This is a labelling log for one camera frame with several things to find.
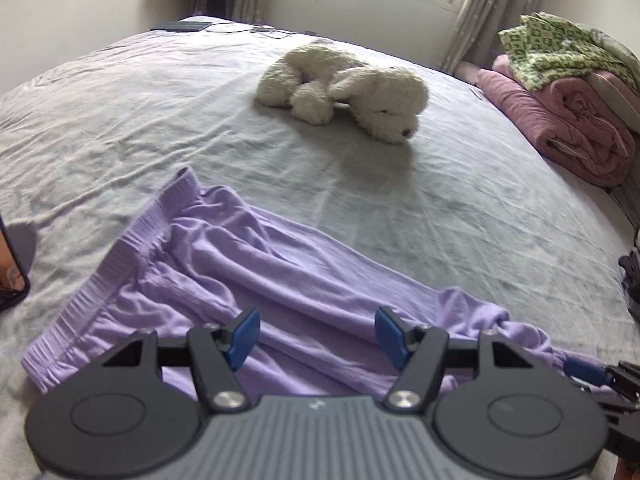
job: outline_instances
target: plush toy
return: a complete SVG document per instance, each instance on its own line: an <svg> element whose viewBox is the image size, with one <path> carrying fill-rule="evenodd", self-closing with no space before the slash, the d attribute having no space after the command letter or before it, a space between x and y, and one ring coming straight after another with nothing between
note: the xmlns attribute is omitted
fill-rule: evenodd
<svg viewBox="0 0 640 480"><path fill-rule="evenodd" d="M397 144L417 131L429 89L412 70L374 66L331 40L318 39L271 65L258 83L257 97L266 106L290 107L294 117L315 125L331 120L334 102L348 104L367 133Z"/></svg>

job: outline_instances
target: lavender fabric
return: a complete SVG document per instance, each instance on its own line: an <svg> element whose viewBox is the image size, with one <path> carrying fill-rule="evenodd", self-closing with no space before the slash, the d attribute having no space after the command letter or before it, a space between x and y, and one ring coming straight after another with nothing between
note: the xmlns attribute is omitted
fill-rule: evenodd
<svg viewBox="0 0 640 480"><path fill-rule="evenodd" d="M458 288L434 291L315 229L247 205L228 187L201 190L186 168L116 241L22 364L45 392L136 329L180 336L257 307L258 345L238 372L252 398L379 398L395 377L374 336L381 306L459 338L497 328L556 369L567 354L500 306ZM188 371L165 369L164 380L194 395ZM447 376L443 388L456 381Z"/></svg>

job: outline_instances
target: pink blanket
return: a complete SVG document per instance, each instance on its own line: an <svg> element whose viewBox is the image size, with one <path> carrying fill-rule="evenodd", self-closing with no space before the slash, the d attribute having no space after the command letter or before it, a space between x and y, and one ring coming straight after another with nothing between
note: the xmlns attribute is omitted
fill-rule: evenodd
<svg viewBox="0 0 640 480"><path fill-rule="evenodd" d="M513 79L507 56L498 56L477 86L541 155L596 186L625 179L636 143L585 80L565 77L530 93Z"/></svg>

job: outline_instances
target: folded blanket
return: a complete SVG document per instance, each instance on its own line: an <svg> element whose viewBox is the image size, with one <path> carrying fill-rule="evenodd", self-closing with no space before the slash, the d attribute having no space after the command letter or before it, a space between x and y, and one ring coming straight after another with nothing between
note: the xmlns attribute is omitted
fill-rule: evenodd
<svg viewBox="0 0 640 480"><path fill-rule="evenodd" d="M590 35L572 22L535 12L521 16L520 23L498 35L516 80L527 90L535 92L557 79L602 69L616 74L633 92L638 92L625 64L594 44Z"/></svg>
<svg viewBox="0 0 640 480"><path fill-rule="evenodd" d="M136 329L181 336L256 307L260 338L238 372L252 398L380 398L397 377L374 335L381 306L456 338L495 328L557 370L572 355L501 306L458 288L434 291L315 229L247 205L228 187L201 189L184 169L116 241L23 365L44 392ZM164 380L194 394L188 370L168 368ZM443 387L455 384L447 376Z"/></svg>
<svg viewBox="0 0 640 480"><path fill-rule="evenodd" d="M622 80L606 70L596 70L584 80L630 130L640 133L640 98Z"/></svg>
<svg viewBox="0 0 640 480"><path fill-rule="evenodd" d="M613 187L629 172L636 144L624 123L578 77L528 92L506 56L482 70L478 87L543 156L596 186Z"/></svg>
<svg viewBox="0 0 640 480"><path fill-rule="evenodd" d="M640 60L638 60L636 54L631 52L631 50L619 41L614 40L611 36L602 32L599 28L591 27L590 25L583 25L581 23L576 23L576 25L589 35L593 44L603 48L607 52L611 53L613 57L619 59L625 64L633 75L634 81L636 82L636 88L640 90Z"/></svg>

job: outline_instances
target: gray bed sheet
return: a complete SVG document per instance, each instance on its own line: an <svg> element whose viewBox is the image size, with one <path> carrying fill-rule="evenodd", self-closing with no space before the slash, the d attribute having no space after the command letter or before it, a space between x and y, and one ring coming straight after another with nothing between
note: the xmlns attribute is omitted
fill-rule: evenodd
<svg viewBox="0 0 640 480"><path fill-rule="evenodd" d="M612 199L625 212L633 227L640 227L640 138L636 134L636 158L625 181L610 190Z"/></svg>
<svg viewBox="0 0 640 480"><path fill-rule="evenodd" d="M19 360L156 189L184 165L204 185L314 226L433 288L458 285L556 346L640 360L616 259L633 230L603 190L541 158L477 89L412 66L431 101L405 146L339 110L329 126L254 100L257 79L311 40L150 32L0 97L0 206L39 232L28 299L0 324L0 478L32 478L34 391Z"/></svg>

